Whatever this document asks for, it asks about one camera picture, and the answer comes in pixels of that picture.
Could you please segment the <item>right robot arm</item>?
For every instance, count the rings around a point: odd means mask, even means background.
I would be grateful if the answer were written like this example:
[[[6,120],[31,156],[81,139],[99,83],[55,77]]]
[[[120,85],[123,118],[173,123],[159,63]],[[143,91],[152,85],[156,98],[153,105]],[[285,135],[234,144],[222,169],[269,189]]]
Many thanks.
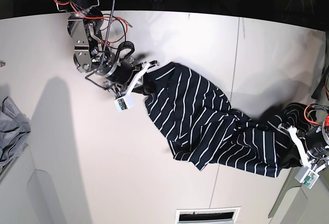
[[[119,44],[108,40],[112,22],[120,22],[126,33],[126,20],[115,17],[113,9],[103,14],[98,9],[99,0],[53,1],[59,11],[70,14],[67,31],[75,44],[73,60],[77,70],[86,74],[86,80],[115,97],[129,92],[147,96],[155,91],[147,71],[158,62],[133,58],[135,46],[126,39],[126,34]]]

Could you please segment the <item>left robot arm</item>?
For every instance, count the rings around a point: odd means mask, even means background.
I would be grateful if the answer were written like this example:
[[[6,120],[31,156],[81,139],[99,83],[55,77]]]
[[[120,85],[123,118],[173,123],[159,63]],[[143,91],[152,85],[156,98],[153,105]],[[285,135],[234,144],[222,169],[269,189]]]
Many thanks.
[[[328,155],[328,67],[311,95],[310,104],[304,116],[311,128],[305,135],[307,153],[312,158]]]

